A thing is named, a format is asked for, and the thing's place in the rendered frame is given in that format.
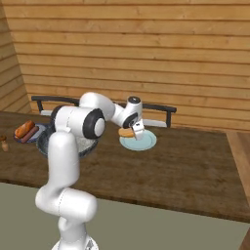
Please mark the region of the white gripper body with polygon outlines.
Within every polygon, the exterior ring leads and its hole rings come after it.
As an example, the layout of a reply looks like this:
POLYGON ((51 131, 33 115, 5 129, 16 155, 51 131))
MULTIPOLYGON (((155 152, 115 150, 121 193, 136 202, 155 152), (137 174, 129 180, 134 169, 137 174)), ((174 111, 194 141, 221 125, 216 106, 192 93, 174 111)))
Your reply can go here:
POLYGON ((141 140, 144 135, 145 126, 142 120, 138 121, 133 127, 133 133, 137 141, 141 140))

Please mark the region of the dark grey bowl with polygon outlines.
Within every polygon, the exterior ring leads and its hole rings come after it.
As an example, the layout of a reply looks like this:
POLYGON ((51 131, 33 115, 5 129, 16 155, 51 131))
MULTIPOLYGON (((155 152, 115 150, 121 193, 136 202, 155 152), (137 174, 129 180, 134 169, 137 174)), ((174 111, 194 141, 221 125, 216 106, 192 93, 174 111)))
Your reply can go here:
MULTIPOLYGON (((48 124, 46 129, 39 135, 36 140, 36 146, 38 150, 45 156, 48 157, 48 145, 49 139, 52 134, 55 132, 55 128, 48 124)), ((85 138, 76 138, 77 146, 78 146, 78 155, 80 158, 85 157, 89 154, 98 144, 98 140, 89 140, 85 138)))

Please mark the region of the light blue plate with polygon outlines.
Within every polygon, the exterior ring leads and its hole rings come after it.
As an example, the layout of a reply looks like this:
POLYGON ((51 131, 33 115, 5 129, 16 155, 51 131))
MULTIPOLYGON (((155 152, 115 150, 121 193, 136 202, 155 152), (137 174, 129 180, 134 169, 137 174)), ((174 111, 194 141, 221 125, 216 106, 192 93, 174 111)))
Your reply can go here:
POLYGON ((119 142, 127 149, 142 151, 153 148, 156 145, 156 136, 149 130, 145 130, 140 140, 136 138, 120 137, 119 142))

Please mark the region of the dark blue plate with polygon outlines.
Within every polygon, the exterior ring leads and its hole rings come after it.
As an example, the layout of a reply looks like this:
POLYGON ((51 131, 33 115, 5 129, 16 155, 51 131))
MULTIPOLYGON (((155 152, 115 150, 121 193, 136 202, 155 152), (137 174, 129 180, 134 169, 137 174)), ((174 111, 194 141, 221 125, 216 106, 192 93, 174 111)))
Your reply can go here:
MULTIPOLYGON (((29 143, 35 143, 38 139, 38 137, 47 129, 47 127, 49 126, 49 124, 45 124, 45 123, 36 123, 35 124, 39 130, 26 142, 27 144, 29 143)), ((21 143, 21 139, 17 138, 15 136, 15 133, 13 135, 13 138, 16 142, 21 143)))

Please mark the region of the orange bun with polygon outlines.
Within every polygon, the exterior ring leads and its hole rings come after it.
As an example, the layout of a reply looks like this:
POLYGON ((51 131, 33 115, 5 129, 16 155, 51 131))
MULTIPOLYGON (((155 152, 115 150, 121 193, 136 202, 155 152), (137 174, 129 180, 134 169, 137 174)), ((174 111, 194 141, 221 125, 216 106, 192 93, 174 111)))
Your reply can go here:
POLYGON ((15 131, 15 136, 18 139, 23 138, 34 126, 35 123, 32 120, 26 121, 15 131))

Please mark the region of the tan bun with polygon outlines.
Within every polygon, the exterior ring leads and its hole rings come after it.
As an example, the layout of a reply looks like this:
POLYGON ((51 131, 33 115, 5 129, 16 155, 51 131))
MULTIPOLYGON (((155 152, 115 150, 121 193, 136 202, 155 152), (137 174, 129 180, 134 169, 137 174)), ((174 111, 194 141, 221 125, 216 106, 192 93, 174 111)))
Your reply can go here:
POLYGON ((133 138, 135 136, 132 128, 128 128, 128 129, 120 128, 118 130, 118 135, 124 138, 133 138))

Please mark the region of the brown and cream shaker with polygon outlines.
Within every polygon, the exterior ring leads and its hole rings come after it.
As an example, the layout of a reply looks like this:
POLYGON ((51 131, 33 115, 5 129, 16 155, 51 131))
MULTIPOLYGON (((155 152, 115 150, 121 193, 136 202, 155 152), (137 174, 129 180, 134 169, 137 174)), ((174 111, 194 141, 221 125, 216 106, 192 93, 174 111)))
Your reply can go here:
POLYGON ((1 143, 1 146, 2 146, 2 149, 4 152, 7 152, 9 151, 9 145, 7 143, 7 137, 2 135, 0 136, 0 143, 1 143))

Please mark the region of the brown sausage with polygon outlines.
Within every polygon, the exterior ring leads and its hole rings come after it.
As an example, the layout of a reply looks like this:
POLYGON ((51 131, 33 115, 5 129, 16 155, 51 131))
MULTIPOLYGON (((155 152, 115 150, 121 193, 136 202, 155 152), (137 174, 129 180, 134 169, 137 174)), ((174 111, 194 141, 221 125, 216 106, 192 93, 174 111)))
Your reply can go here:
POLYGON ((33 127, 22 139, 21 143, 25 144, 29 139, 32 138, 32 136, 39 131, 39 127, 35 126, 33 127))

